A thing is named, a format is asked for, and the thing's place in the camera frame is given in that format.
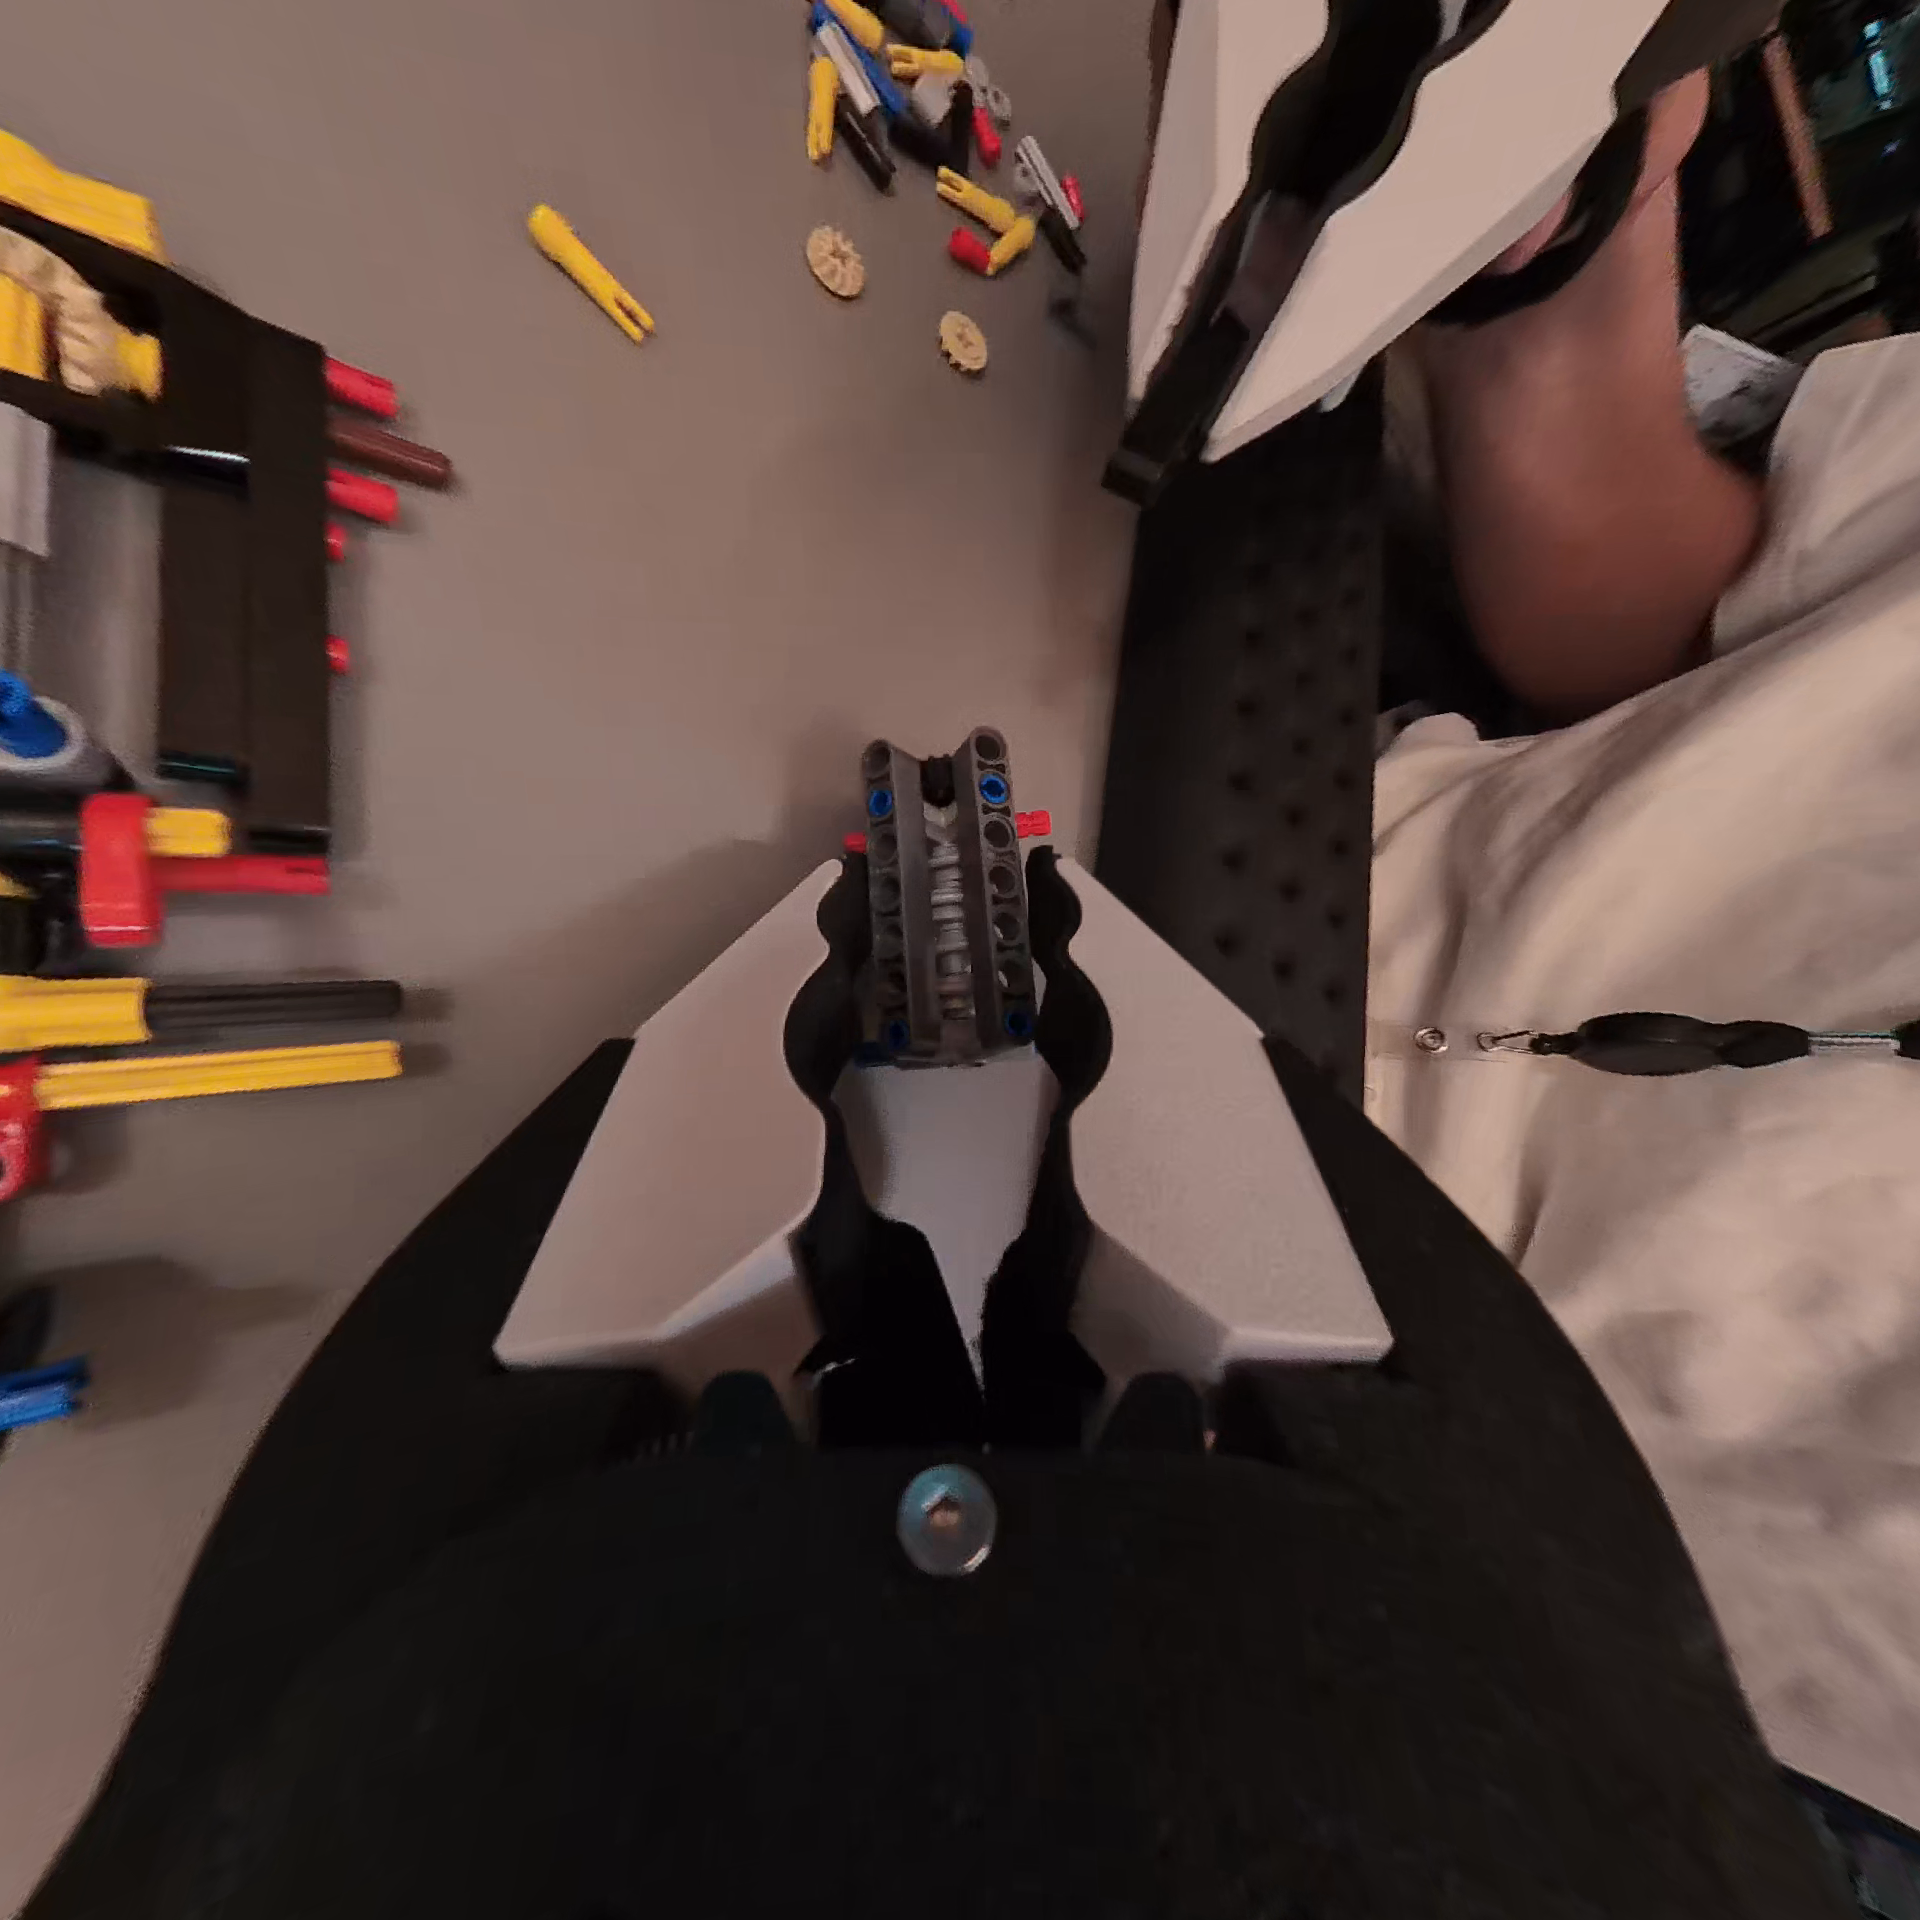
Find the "white shirt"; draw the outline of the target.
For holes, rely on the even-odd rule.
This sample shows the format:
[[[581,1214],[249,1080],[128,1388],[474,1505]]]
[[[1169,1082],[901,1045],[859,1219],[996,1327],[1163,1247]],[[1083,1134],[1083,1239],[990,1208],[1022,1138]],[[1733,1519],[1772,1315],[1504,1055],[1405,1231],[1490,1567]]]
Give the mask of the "white shirt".
[[[1478,1045],[1915,1019],[1915,336],[1802,374],[1764,505],[1691,673],[1556,733],[1421,719],[1379,759],[1363,1108],[1578,1347],[1774,1754],[1913,1827],[1915,1063]]]

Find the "yellow lego pin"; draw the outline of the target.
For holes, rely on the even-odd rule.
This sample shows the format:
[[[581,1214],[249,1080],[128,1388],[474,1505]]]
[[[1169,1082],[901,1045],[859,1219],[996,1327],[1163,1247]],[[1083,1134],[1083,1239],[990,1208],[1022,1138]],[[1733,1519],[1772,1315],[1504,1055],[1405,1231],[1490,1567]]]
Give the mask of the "yellow lego pin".
[[[535,253],[557,268],[627,340],[645,344],[656,330],[643,304],[585,247],[549,205],[533,205],[525,233]]]

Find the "small lego beam assembly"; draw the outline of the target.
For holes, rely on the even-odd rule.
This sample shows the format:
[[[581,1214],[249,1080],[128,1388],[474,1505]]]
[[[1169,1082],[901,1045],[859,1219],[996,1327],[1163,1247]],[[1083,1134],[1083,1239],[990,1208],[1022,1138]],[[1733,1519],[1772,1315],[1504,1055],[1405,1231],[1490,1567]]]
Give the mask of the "small lego beam assembly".
[[[1030,1047],[1038,977],[1022,852],[1050,818],[1022,812],[1004,733],[946,755],[877,737],[859,757],[869,951],[861,1061],[980,1067]]]

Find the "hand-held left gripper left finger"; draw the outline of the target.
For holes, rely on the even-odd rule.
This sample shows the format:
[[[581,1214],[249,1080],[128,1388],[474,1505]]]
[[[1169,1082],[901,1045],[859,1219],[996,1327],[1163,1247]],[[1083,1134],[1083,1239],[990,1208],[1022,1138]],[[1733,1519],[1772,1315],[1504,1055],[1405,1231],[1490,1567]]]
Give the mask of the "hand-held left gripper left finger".
[[[821,1444],[974,1444],[924,1233],[877,1208],[835,1094],[861,1047],[863,860],[809,874],[631,1037],[494,1337],[511,1368],[768,1382]]]

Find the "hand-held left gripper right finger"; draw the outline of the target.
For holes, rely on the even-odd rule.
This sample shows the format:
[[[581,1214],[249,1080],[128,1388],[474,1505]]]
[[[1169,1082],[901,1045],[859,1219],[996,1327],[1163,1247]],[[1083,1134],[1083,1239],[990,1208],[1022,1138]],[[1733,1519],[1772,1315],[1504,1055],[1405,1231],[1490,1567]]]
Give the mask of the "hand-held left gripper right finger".
[[[1077,1444],[1137,1380],[1371,1364],[1391,1335],[1258,1025],[1099,882],[1026,860],[1052,1082],[980,1309],[992,1444]]]

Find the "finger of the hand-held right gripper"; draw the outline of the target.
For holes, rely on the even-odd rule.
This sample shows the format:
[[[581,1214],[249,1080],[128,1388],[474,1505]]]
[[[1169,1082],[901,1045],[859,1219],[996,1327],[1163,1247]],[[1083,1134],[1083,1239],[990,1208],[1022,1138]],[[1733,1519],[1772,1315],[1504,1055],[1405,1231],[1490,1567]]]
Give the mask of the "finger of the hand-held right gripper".
[[[1214,243],[1254,177],[1268,102],[1290,82],[1316,92],[1332,34],[1328,2],[1181,2],[1169,10],[1139,205],[1131,411],[1198,308]]]
[[[1415,90],[1379,179],[1334,211],[1202,449],[1216,463],[1343,390],[1516,245],[1613,119],[1657,2],[1504,4]]]

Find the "pile of lego pins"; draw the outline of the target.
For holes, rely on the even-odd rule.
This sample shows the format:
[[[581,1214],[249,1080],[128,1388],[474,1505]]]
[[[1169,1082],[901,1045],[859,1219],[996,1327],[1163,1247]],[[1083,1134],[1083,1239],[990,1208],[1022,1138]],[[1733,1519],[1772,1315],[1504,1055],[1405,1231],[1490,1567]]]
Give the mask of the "pile of lego pins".
[[[801,38],[811,169],[845,161],[881,199],[919,175],[946,211],[958,272],[998,280],[1048,256],[1075,288],[1087,266],[1079,181],[1016,131],[964,6],[807,2]]]

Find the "black badge reel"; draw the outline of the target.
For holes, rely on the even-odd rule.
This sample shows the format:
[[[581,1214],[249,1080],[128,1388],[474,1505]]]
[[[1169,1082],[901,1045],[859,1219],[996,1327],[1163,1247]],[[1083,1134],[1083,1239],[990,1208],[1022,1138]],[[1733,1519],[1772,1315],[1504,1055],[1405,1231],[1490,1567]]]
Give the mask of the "black badge reel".
[[[1619,1013],[1572,1029],[1417,1027],[1405,1041],[1415,1061],[1538,1061],[1613,1077],[1689,1077],[1758,1071],[1818,1059],[1915,1063],[1917,1021],[1885,1029],[1806,1029],[1784,1021],[1703,1021],[1665,1013]]]

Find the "person's right forearm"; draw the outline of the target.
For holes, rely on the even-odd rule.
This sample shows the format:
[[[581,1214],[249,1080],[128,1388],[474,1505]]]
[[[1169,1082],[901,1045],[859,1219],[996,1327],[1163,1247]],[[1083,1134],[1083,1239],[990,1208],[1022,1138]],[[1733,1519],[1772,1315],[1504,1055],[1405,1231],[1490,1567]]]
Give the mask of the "person's right forearm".
[[[1760,485],[1701,443],[1683,384],[1677,169],[1709,94],[1697,68],[1651,102],[1633,199],[1562,290],[1413,336],[1474,654],[1536,723],[1687,673],[1762,534]]]

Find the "lego chassis assembly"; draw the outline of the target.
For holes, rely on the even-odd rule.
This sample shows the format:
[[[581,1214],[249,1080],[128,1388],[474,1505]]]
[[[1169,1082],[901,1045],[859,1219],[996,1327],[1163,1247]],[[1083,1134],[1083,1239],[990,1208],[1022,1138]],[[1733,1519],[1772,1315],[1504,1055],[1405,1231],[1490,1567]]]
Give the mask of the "lego chassis assembly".
[[[47,1124],[394,1078],[382,979],[156,981],[174,900],[323,898],[345,519],[450,465],[392,386],[180,276],[3,133],[1,1196]]]

